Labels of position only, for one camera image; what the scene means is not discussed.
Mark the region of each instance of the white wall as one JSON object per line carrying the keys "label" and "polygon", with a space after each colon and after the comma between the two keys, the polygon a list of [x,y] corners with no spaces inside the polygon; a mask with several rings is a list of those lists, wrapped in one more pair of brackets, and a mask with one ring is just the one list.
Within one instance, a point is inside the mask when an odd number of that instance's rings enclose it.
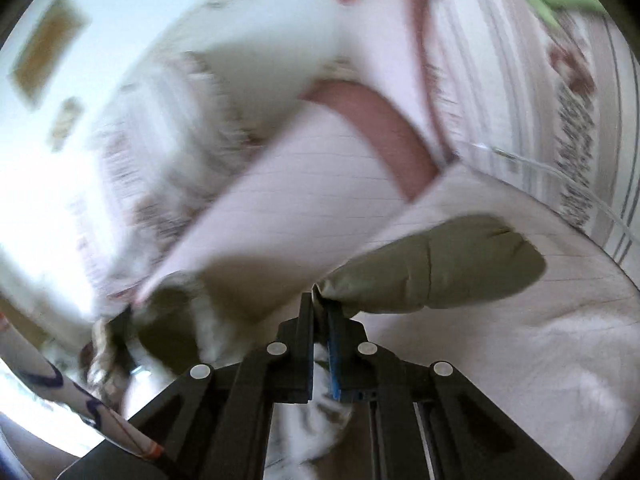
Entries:
{"label": "white wall", "polygon": [[[13,280],[7,291],[19,308],[33,310],[48,302],[65,316],[87,316],[91,290],[77,278],[81,267],[65,209],[76,192],[74,175],[82,169],[80,149],[127,69],[199,1],[71,0],[89,24],[66,51],[37,110],[21,99],[9,74],[52,0],[34,0],[0,50],[0,248],[30,285],[20,291]],[[47,135],[60,103],[71,96],[80,99],[85,112],[65,150],[52,154]],[[9,285],[0,267],[0,286]]]}

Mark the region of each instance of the white round screw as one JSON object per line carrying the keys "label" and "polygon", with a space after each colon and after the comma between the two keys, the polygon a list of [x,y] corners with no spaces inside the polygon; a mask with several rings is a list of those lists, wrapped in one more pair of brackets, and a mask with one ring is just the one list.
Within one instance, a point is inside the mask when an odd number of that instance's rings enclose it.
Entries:
{"label": "white round screw", "polygon": [[274,341],[267,346],[267,353],[271,355],[282,355],[287,351],[287,345],[279,341]]}
{"label": "white round screw", "polygon": [[440,361],[433,365],[433,371],[442,377],[449,377],[453,373],[453,366],[446,361]]}
{"label": "white round screw", "polygon": [[194,379],[204,379],[205,377],[209,377],[211,373],[211,368],[207,365],[195,365],[190,371],[189,375]]}
{"label": "white round screw", "polygon": [[362,355],[373,355],[378,351],[378,347],[369,341],[365,341],[364,343],[360,343],[358,345],[358,352]]}

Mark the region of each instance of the silver rivet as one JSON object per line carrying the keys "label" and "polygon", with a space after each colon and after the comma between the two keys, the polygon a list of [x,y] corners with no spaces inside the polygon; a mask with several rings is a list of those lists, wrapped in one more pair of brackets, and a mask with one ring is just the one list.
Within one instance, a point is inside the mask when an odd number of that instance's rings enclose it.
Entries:
{"label": "silver rivet", "polygon": [[365,341],[364,343],[360,343],[358,345],[358,352],[362,355],[373,355],[378,351],[378,347],[369,341]]}
{"label": "silver rivet", "polygon": [[442,377],[449,377],[453,373],[453,366],[446,361],[440,361],[433,365],[433,371]]}
{"label": "silver rivet", "polygon": [[209,377],[211,373],[211,368],[207,365],[195,365],[190,371],[189,375],[194,379],[204,379],[205,377]]}
{"label": "silver rivet", "polygon": [[287,345],[280,341],[274,341],[267,346],[267,353],[271,355],[282,355],[287,351]]}

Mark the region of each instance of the white cable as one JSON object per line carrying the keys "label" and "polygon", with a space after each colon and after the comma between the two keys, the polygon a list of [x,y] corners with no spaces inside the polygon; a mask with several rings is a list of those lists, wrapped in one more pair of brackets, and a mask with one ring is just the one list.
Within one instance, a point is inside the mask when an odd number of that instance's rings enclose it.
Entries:
{"label": "white cable", "polygon": [[474,142],[466,142],[466,144],[470,144],[475,148],[479,148],[480,150],[485,150],[486,152],[492,152],[496,155],[503,156],[509,160],[517,160],[528,166],[532,166],[534,168],[538,168],[539,170],[545,171],[545,173],[549,173],[554,177],[564,181],[569,186],[575,187],[578,191],[586,195],[590,200],[593,200],[601,210],[603,210],[617,225],[620,227],[625,234],[631,238],[631,240],[635,243],[640,243],[639,239],[635,234],[629,229],[629,227],[622,221],[616,213],[612,211],[612,209],[607,205],[603,200],[597,197],[594,192],[586,186],[582,184],[578,184],[574,179],[565,175],[562,171],[556,170],[556,168],[552,168],[547,164],[543,164],[542,162],[538,162],[536,160],[532,160],[531,158],[526,158],[524,156],[516,155],[515,153],[505,152],[504,150],[497,148],[496,146],[487,146],[486,144],[476,144]]}

